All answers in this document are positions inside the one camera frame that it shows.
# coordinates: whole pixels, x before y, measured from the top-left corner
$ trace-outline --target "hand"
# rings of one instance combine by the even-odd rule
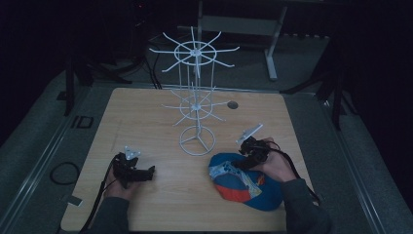
[[[274,143],[274,139],[272,137],[264,138],[263,140],[266,141],[267,145],[271,148],[279,149],[279,147]],[[261,171],[278,182],[287,182],[297,178],[288,161],[276,151],[270,151],[267,161],[251,168],[251,170]]]
[[[128,188],[125,189],[124,186],[122,186],[121,181],[117,180],[113,175],[113,168],[111,168],[106,179],[107,188],[104,196],[119,197],[130,201],[139,184],[140,182],[130,182],[128,183]]]

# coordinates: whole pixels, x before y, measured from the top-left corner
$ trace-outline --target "wooden tabletop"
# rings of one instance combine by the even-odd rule
[[[235,101],[239,107],[215,105],[201,121],[215,135],[216,144],[203,156],[192,156],[179,146],[179,137],[194,120],[176,122],[183,115],[180,99],[171,90],[116,89],[102,117],[94,142],[73,192],[80,207],[69,205],[61,221],[66,231],[80,230],[87,220],[100,182],[111,159],[127,145],[141,151],[138,169],[156,166],[153,180],[139,187],[129,208],[134,231],[277,231],[285,230],[283,206],[261,212],[220,197],[209,178],[210,158],[238,152],[236,140],[245,129],[263,124],[253,136],[273,137],[290,155],[300,176],[312,187],[283,97],[278,94],[213,92],[213,102]],[[192,149],[201,145],[193,142]]]

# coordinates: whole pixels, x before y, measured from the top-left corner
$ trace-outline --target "gray carpet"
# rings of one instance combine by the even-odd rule
[[[170,48],[170,45],[163,44],[165,40],[162,38],[152,42],[162,49]],[[214,84],[218,88],[267,92],[290,88],[310,77],[326,42],[317,38],[299,40],[283,37],[274,55],[280,77],[277,82],[268,80],[264,55],[257,48],[244,47],[232,54],[222,54],[218,58],[233,63],[235,67],[217,66]],[[217,44],[222,48],[233,46],[219,41]],[[151,64],[155,57],[148,52]],[[162,84],[177,84],[176,71],[160,72],[173,63],[172,57],[159,57],[156,68]],[[203,72],[203,79],[208,83],[207,68]],[[62,117],[64,103],[56,100],[56,96],[64,89],[64,76],[58,76],[2,146],[2,220],[5,220],[6,210],[19,195],[21,185],[27,182],[24,180],[36,162],[39,159],[50,162],[43,169],[44,173],[38,175],[40,180],[38,184],[34,183],[37,187],[29,194],[30,199],[10,220],[13,228],[7,233],[56,233],[66,207],[61,197],[70,194],[74,185],[53,184],[49,172],[65,161],[82,167],[114,88],[152,88],[144,67],[125,75],[126,79],[133,81],[132,85],[119,85],[98,74],[95,77],[93,87],[77,87],[76,108],[71,116]],[[330,109],[312,95],[317,87],[314,85],[300,94],[285,96],[285,101],[313,186],[323,197],[323,207],[330,213],[337,233],[413,233],[412,214],[398,194],[368,131],[356,115],[346,111],[348,114],[342,115],[340,120],[342,132],[337,132],[329,120]],[[76,115],[94,117],[94,124],[90,129],[71,128]],[[65,131],[58,137],[57,147],[45,150],[51,139],[56,138],[55,133],[63,127]],[[42,157],[45,152],[49,157]],[[70,167],[62,167],[56,173],[56,178],[64,181],[74,176]],[[378,216],[378,220],[371,221],[372,216]]]

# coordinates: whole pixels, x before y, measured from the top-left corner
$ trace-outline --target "baseball cap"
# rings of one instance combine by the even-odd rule
[[[233,161],[245,156],[218,153],[211,157],[208,169],[215,188],[222,198],[244,203],[260,211],[272,211],[282,203],[280,183],[258,171],[243,171]]]

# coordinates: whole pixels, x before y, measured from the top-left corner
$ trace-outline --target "gray sleeve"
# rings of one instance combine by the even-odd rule
[[[288,234],[333,233],[329,214],[313,204],[306,181],[302,178],[282,183]]]
[[[108,197],[103,200],[94,218],[94,224],[85,234],[128,234],[129,201]]]

